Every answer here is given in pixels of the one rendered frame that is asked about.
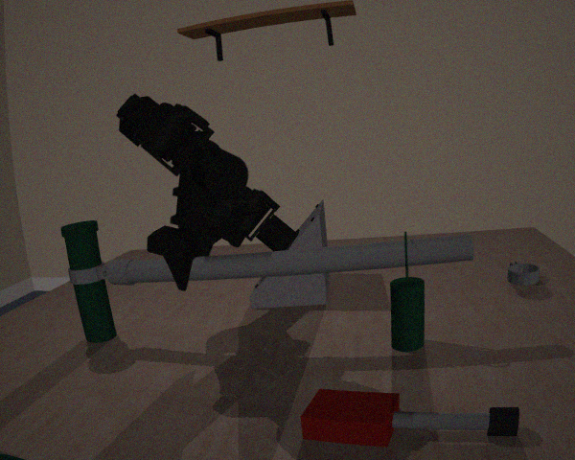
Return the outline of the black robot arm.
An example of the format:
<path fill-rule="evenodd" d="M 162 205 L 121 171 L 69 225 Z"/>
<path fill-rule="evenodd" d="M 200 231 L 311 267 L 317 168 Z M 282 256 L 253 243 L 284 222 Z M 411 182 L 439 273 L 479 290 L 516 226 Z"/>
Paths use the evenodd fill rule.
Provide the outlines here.
<path fill-rule="evenodd" d="M 179 181 L 197 185 L 213 199 L 200 227 L 200 235 L 217 236 L 240 247 L 244 238 L 256 236 L 272 251 L 286 250 L 299 234 L 273 215 L 280 207 L 264 191 L 245 186 L 248 168 L 244 161 L 208 140 L 214 131 L 208 121 L 190 107 L 158 104 L 134 94 L 116 114 L 119 131 L 147 151 Z M 194 125 L 192 125 L 193 123 Z M 196 131 L 198 126 L 203 131 Z M 173 166 L 165 163 L 172 160 Z M 265 214 L 273 209 L 251 237 Z M 272 216 L 273 215 L 273 216 Z M 204 233 L 205 232 L 205 233 Z"/>

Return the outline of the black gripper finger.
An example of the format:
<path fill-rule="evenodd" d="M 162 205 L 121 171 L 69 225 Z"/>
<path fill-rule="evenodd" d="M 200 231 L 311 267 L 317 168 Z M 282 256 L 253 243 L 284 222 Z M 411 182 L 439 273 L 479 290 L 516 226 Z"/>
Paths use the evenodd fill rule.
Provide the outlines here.
<path fill-rule="evenodd" d="M 214 243 L 218 242 L 221 237 L 214 234 L 213 236 L 204 236 L 201 235 L 198 237 L 198 251 L 202 251 L 197 257 L 199 256 L 209 256 L 210 251 Z"/>
<path fill-rule="evenodd" d="M 169 266 L 169 268 L 172 272 L 172 276 L 174 277 L 174 280 L 175 280 L 179 290 L 185 291 L 187 289 L 188 279 L 190 276 L 193 260 L 200 253 L 202 253 L 202 251 L 197 250 L 197 252 L 194 254 L 194 256 L 191 259 L 189 259 L 188 261 L 180 261 L 177 259 L 172 259 L 172 258 L 163 256 L 167 265 Z"/>

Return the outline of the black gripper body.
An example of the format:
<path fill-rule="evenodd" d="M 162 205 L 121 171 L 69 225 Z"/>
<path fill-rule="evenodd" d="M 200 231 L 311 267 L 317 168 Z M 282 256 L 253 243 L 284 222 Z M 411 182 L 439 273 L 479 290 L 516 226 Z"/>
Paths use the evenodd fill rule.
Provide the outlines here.
<path fill-rule="evenodd" d="M 177 196 L 176 215 L 170 223 L 178 228 L 163 226 L 148 236 L 148 252 L 188 261 L 198 249 L 200 227 L 205 217 L 208 204 L 217 201 L 197 185 L 185 184 L 179 181 L 173 189 Z"/>

